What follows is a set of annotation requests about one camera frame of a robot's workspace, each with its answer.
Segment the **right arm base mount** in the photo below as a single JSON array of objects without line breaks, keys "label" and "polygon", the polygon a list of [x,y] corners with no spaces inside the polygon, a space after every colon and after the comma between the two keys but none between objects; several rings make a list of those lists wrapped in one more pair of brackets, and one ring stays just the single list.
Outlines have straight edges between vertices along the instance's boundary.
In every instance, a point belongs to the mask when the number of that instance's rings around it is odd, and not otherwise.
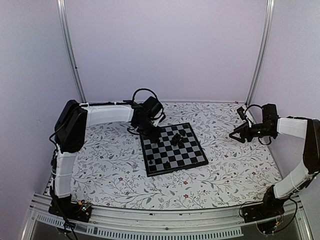
[{"label": "right arm base mount", "polygon": [[244,219],[245,223],[274,218],[284,213],[285,210],[282,206],[278,208],[264,208],[262,203],[242,205],[239,209],[239,215]]}]

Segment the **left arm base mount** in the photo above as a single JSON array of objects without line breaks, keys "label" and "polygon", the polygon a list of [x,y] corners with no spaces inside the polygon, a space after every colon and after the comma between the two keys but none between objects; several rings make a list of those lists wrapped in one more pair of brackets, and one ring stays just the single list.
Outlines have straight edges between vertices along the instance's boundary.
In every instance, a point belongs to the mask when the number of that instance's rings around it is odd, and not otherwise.
[{"label": "left arm base mount", "polygon": [[58,198],[51,201],[48,212],[59,217],[66,217],[68,220],[88,223],[92,214],[92,204],[83,200],[78,203]]}]

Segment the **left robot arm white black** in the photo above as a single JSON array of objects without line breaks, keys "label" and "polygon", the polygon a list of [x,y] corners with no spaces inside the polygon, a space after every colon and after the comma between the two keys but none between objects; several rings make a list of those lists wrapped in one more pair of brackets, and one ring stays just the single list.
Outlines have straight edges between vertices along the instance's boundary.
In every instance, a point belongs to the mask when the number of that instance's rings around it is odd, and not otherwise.
[{"label": "left robot arm white black", "polygon": [[52,193],[58,198],[55,209],[63,217],[70,217],[75,211],[74,205],[65,198],[71,196],[73,165],[84,146],[87,128],[106,123],[130,123],[139,135],[157,142],[160,137],[158,124],[164,118],[163,105],[152,96],[143,103],[133,100],[106,103],[69,100],[49,138],[55,145],[51,160]]}]

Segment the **black silver chess board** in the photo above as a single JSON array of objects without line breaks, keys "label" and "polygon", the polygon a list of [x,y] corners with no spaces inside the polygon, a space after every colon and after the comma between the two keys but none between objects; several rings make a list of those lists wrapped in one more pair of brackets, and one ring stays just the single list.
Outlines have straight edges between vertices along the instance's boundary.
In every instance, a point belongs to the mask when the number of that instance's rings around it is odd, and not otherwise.
[{"label": "black silver chess board", "polygon": [[[209,161],[197,139],[190,123],[162,126],[159,143],[140,137],[146,175],[154,177],[179,170],[192,169],[209,164]],[[171,139],[181,130],[186,131],[183,137],[184,147],[171,145]],[[161,158],[162,164],[155,164],[155,159]],[[164,163],[170,162],[170,168],[165,169]]]}]

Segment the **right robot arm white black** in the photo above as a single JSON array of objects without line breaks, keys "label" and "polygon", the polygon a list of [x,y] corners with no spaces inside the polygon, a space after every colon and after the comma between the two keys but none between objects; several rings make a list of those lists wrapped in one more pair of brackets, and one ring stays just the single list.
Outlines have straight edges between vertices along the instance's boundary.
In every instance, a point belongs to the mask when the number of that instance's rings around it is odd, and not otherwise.
[{"label": "right robot arm white black", "polygon": [[251,142],[263,138],[270,140],[283,136],[282,140],[271,150],[280,150],[281,157],[293,157],[293,163],[288,170],[284,164],[278,163],[283,178],[269,187],[264,196],[258,213],[262,218],[269,218],[279,210],[290,196],[306,188],[320,173],[320,121],[316,118],[287,116],[281,117],[277,113],[275,104],[268,103],[259,107],[262,113],[260,123],[255,123],[248,116],[248,109],[239,107],[236,112],[242,124],[236,127],[229,137],[240,143]]}]

